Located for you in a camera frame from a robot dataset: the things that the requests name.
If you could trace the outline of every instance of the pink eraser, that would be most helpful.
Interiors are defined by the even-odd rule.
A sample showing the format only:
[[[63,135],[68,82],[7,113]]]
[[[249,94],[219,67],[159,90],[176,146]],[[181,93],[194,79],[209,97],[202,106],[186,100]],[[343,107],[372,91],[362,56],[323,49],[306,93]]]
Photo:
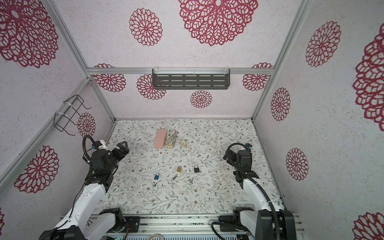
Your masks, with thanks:
[[[160,128],[157,131],[157,135],[155,138],[155,142],[153,143],[153,146],[155,148],[163,148],[164,143],[166,142],[166,136],[167,136],[167,130],[164,128]]]

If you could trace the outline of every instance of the floor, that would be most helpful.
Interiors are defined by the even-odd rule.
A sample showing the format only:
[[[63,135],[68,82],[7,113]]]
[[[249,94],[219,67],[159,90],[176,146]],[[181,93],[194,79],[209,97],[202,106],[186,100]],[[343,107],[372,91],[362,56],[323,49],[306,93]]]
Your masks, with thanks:
[[[159,128],[178,132],[174,148],[153,147]],[[128,142],[130,153],[94,214],[111,207],[123,214],[231,214],[235,207],[253,206],[222,159],[234,142],[253,145],[252,168],[269,197],[282,205],[251,120],[122,120],[108,147],[121,141]],[[194,172],[195,165],[200,172]]]

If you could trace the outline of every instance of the red floral pattern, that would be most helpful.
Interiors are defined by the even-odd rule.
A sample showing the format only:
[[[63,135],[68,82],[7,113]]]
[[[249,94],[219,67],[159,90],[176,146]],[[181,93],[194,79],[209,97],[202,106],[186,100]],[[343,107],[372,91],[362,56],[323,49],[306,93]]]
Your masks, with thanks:
[[[377,122],[384,131],[384,23],[375,39],[364,48],[362,61],[355,69],[355,102],[364,109],[364,117]]]
[[[137,9],[131,15],[129,28],[133,37],[141,44],[153,46],[163,35],[161,23],[156,15],[148,9]]]
[[[95,133],[96,123],[93,116],[89,113],[83,113],[80,115],[79,120],[77,121],[77,129],[83,137],[85,135],[92,136]]]
[[[58,35],[38,0],[0,1],[0,52],[23,67],[49,65],[56,58]]]
[[[211,104],[212,95],[207,91],[198,90],[192,93],[192,96],[190,99],[193,106],[197,108],[205,108],[209,106],[209,104]]]
[[[290,95],[285,88],[279,88],[273,94],[271,101],[271,113],[276,121],[286,118],[291,107]]]
[[[223,45],[252,21],[257,0],[179,0],[184,28],[200,43]]]
[[[253,66],[253,68],[272,68],[270,63],[259,63]],[[246,89],[251,91],[257,91],[263,89],[267,82],[269,75],[267,74],[246,74],[243,76],[243,85]]]
[[[55,179],[58,168],[59,159],[55,151],[43,146],[13,185],[21,192],[37,193]]]
[[[319,27],[308,43],[306,60],[312,67],[326,63],[336,51],[340,42],[340,25],[330,21]]]
[[[156,90],[153,88],[151,74],[140,76],[137,80],[137,89],[145,98],[152,100],[162,98],[167,92],[166,90]]]
[[[1,236],[1,230],[3,229],[3,226],[4,226],[4,214],[1,212],[1,208],[0,208],[0,236]]]
[[[96,68],[114,68],[109,64],[98,64]],[[94,74],[93,77],[98,85],[110,92],[120,92],[125,88],[125,78],[123,74]]]
[[[354,240],[383,240],[384,239],[384,216],[377,212],[369,212],[359,215],[353,222]]]
[[[286,166],[289,174],[296,180],[304,180],[308,174],[308,161],[304,153],[297,148],[292,148],[286,158]]]

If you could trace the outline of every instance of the wire rack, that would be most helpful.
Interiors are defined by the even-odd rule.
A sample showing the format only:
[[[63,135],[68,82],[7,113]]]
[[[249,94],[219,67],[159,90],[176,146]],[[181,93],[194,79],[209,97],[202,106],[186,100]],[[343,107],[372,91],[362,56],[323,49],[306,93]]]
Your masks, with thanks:
[[[80,105],[75,109],[75,108],[73,107],[73,105],[75,104],[76,100],[80,102]],[[67,125],[68,125],[70,122],[73,123],[73,125],[76,125],[76,126],[78,125],[78,124],[76,124],[76,123],[74,123],[74,122],[72,121],[72,118],[73,118],[73,116],[76,115],[76,114],[79,115],[79,116],[81,116],[81,115],[79,114],[79,112],[78,112],[78,110],[79,110],[79,108],[80,108],[81,106],[83,106],[85,109],[91,109],[92,107],[87,108],[86,106],[84,106],[84,100],[83,100],[83,99],[80,97],[80,95],[78,95],[78,94],[73,95],[72,97],[68,98],[67,100],[64,101],[64,103],[68,104],[68,105],[70,106],[70,108],[68,108],[68,109],[67,109],[65,112],[63,112],[63,113],[55,113],[55,116],[53,117],[53,126],[54,126],[57,130],[59,130],[60,132],[63,132],[63,131],[64,131],[64,132],[66,132],[68,135],[75,136],[75,134],[70,134],[69,132],[67,132],[67,130],[65,130],[65,128],[67,127]],[[72,114],[71,117],[68,117],[68,115],[67,115],[66,113],[67,113],[68,110],[71,109],[71,108],[74,110],[74,113]],[[62,125],[59,124],[59,122],[60,122],[60,120],[61,120],[61,117],[65,117],[66,119],[68,119],[68,121],[66,122],[66,124],[64,125],[64,127],[63,127]]]

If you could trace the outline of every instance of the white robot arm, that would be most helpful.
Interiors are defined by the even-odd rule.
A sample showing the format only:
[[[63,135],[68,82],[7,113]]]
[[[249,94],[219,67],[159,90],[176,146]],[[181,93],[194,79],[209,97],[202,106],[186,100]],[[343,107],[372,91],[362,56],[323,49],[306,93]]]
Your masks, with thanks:
[[[239,150],[235,153],[230,150],[234,145],[241,145],[245,150]],[[236,181],[250,196],[255,208],[252,210],[250,208],[237,207],[233,211],[232,222],[214,222],[212,223],[212,230],[221,240],[224,238],[219,236],[214,230],[214,224],[232,228],[240,227],[241,229],[246,227],[257,240],[279,240],[280,237],[287,240],[296,240],[293,214],[288,210],[282,209],[268,197],[260,185],[257,174],[251,170],[251,147],[252,145],[250,144],[231,144],[227,148],[223,159],[235,167],[233,174],[235,175]]]
[[[92,157],[88,156],[85,148],[87,138],[92,140],[92,146],[96,149]],[[91,136],[84,136],[84,160],[89,164],[89,172],[83,184],[85,187],[68,214],[54,229],[44,231],[39,240],[100,240],[110,229],[116,232],[127,231],[120,208],[103,210],[93,224],[86,226],[97,203],[108,191],[118,162],[129,153],[127,142],[119,143],[118,147],[109,151],[103,140],[95,142]]]

